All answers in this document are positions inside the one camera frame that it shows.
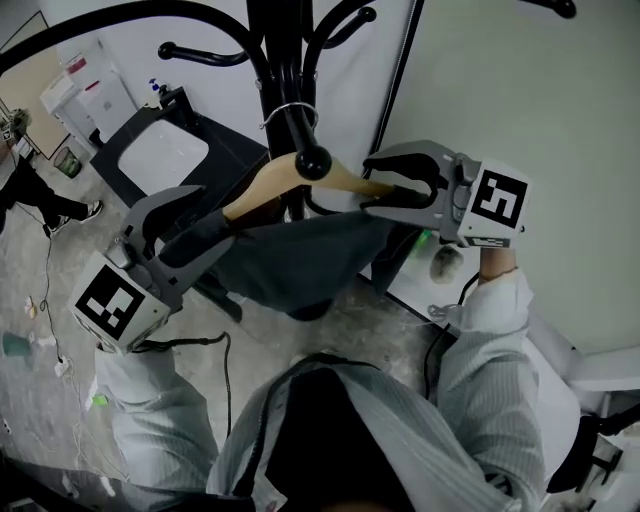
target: black pants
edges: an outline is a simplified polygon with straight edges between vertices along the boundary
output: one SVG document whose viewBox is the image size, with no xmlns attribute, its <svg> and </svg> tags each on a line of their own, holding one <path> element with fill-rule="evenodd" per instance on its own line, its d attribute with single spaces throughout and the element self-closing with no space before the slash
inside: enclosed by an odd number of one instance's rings
<svg viewBox="0 0 640 512">
<path fill-rule="evenodd" d="M 89 213 L 86 204 L 57 196 L 22 157 L 16 170 L 0 190 L 0 207 L 11 208 L 14 203 L 37 207 L 45 224 L 51 228 L 60 223 L 60 216 L 83 220 Z"/>
</svg>

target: gray garment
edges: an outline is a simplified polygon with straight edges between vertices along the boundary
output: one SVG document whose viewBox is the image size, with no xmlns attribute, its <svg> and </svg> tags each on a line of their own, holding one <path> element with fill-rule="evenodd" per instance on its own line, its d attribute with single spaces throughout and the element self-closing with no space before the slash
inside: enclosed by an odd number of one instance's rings
<svg viewBox="0 0 640 512">
<path fill-rule="evenodd" d="M 222 214 L 219 230 L 233 232 Z M 291 313 L 334 299 L 369 263 L 384 293 L 421 232 L 360 211 L 249 228 L 235 233 L 208 274 L 228 291 Z"/>
<path fill-rule="evenodd" d="M 452 308 L 463 334 L 443 358 L 438 407 L 374 368 L 330 366 L 415 510 L 538 509 L 544 462 L 533 414 L 537 377 L 522 348 L 530 300 L 526 280 L 514 271 L 480 286 L 466 309 Z M 474 318 L 491 330 L 475 330 Z M 303 371 L 323 366 L 309 364 Z M 163 490 L 132 495 L 136 508 L 179 502 L 179 491 L 231 494 L 249 460 L 271 383 L 253 395 L 218 455 L 205 400 L 175 373 L 171 352 L 121 358 L 98 351 L 96 370 L 115 406 L 114 433 L 129 482 Z M 265 473 L 287 396 L 285 383 L 269 407 L 252 494 L 259 511 L 286 502 Z M 487 483 L 486 475 L 505 477 L 511 496 Z"/>
</svg>

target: white cable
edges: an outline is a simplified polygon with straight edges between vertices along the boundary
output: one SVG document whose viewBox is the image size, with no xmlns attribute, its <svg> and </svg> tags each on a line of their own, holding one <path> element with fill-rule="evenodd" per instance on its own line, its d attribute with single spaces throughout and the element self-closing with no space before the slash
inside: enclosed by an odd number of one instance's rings
<svg viewBox="0 0 640 512">
<path fill-rule="evenodd" d="M 93 441 L 96 449 L 98 450 L 98 452 L 100 453 L 100 455 L 102 456 L 102 458 L 109 464 L 109 466 L 111 466 L 111 468 L 122 478 L 123 481 L 127 480 L 127 477 L 124 475 L 124 473 L 122 471 L 120 471 L 120 469 L 118 469 L 118 467 L 109 459 L 109 457 L 106 456 L 106 454 L 102 451 L 102 449 L 100 448 L 100 445 L 98 444 L 98 441 L 96 441 L 96 438 L 93 436 L 93 433 L 91 432 L 91 429 L 84 424 L 84 408 L 82 407 L 82 398 L 80 396 L 80 389 L 78 388 L 78 384 L 75 381 L 75 372 L 74 372 L 74 363 L 73 360 L 71 358 L 69 359 L 69 365 L 70 365 L 70 373 L 69 373 L 69 379 L 71 380 L 71 385 L 73 387 L 73 390 L 76 393 L 76 398 L 78 399 L 78 423 L 76 423 L 73 427 L 73 440 L 75 441 L 76 444 L 76 448 L 78 449 L 78 455 L 76 455 L 76 466 L 77 466 L 77 462 L 78 462 L 78 457 L 82 457 L 87 464 L 89 465 L 89 467 L 91 467 L 99 476 L 107 476 L 104 474 L 103 471 L 99 470 L 98 468 L 96 468 L 93 464 L 91 464 L 91 461 L 89 461 L 89 458 L 85 455 L 85 453 L 82 451 L 82 446 L 80 445 L 80 440 L 82 439 L 82 430 L 80 431 L 80 435 L 78 435 L 78 430 L 84 427 L 84 430 L 86 430 L 86 432 L 89 434 L 89 437 L 91 437 L 91 440 Z"/>
</svg>

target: black cable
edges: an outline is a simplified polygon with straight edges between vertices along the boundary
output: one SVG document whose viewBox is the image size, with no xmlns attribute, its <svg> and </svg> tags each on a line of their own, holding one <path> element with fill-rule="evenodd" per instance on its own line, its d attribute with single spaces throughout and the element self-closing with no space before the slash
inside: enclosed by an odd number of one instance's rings
<svg viewBox="0 0 640 512">
<path fill-rule="evenodd" d="M 145 352 L 166 352 L 173 347 L 181 347 L 185 345 L 214 345 L 222 340 L 227 340 L 227 346 L 224 350 L 224 381 L 227 386 L 227 438 L 231 435 L 231 381 L 229 380 L 229 352 L 231 351 L 231 336 L 224 331 L 217 338 L 182 338 L 170 341 L 153 341 L 145 340 L 138 346 L 133 353 L 143 354 Z"/>
<path fill-rule="evenodd" d="M 51 247 L 53 245 L 53 242 L 50 236 L 47 236 L 47 238 L 49 239 L 49 249 L 47 250 L 47 260 L 45 262 L 45 267 L 44 267 L 45 269 L 44 272 L 47 279 L 47 287 L 45 288 L 45 291 L 44 291 L 44 299 L 40 301 L 40 305 L 38 307 L 40 308 L 40 311 L 47 312 L 47 317 L 49 318 L 49 328 L 51 329 L 51 335 L 53 336 L 53 339 L 56 342 L 56 357 L 58 358 L 58 362 L 62 363 L 62 357 L 60 356 L 60 342 L 58 341 L 56 332 L 53 329 L 53 319 L 51 318 L 51 311 L 49 310 L 48 297 L 49 297 L 49 287 L 51 285 L 51 280 L 49 279 L 49 259 L 51 257 Z"/>
<path fill-rule="evenodd" d="M 471 288 L 473 283 L 475 283 L 479 279 L 479 277 L 480 277 L 480 272 L 477 272 L 462 287 L 462 292 L 460 293 L 460 298 L 458 299 L 458 306 L 462 305 L 462 303 L 464 302 L 464 299 L 467 296 L 467 292 L 469 291 L 469 288 Z M 429 395 L 431 394 L 431 389 L 430 389 L 431 386 L 429 385 L 429 375 L 428 375 L 429 356 L 431 355 L 431 352 L 433 352 L 433 349 L 435 348 L 435 346 L 440 342 L 442 338 L 444 338 L 444 335 L 447 334 L 447 332 L 449 332 L 450 327 L 451 327 L 451 324 L 447 324 L 444 326 L 444 329 L 442 329 L 442 331 L 440 331 L 440 334 L 436 336 L 436 339 L 433 340 L 433 343 L 427 350 L 427 354 L 424 356 L 423 374 L 424 374 L 424 383 L 425 383 L 425 397 L 427 398 L 427 400 L 429 400 Z"/>
</svg>

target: black shoe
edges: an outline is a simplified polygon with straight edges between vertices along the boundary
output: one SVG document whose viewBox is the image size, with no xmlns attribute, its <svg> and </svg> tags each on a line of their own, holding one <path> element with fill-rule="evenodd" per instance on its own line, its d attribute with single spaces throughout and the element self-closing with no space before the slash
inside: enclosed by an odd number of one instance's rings
<svg viewBox="0 0 640 512">
<path fill-rule="evenodd" d="M 89 222 L 94 217 L 97 217 L 102 211 L 102 201 L 96 201 L 95 203 L 91 203 L 87 205 L 89 207 L 89 213 L 87 216 L 80 221 L 80 224 L 84 224 L 85 222 Z"/>
</svg>

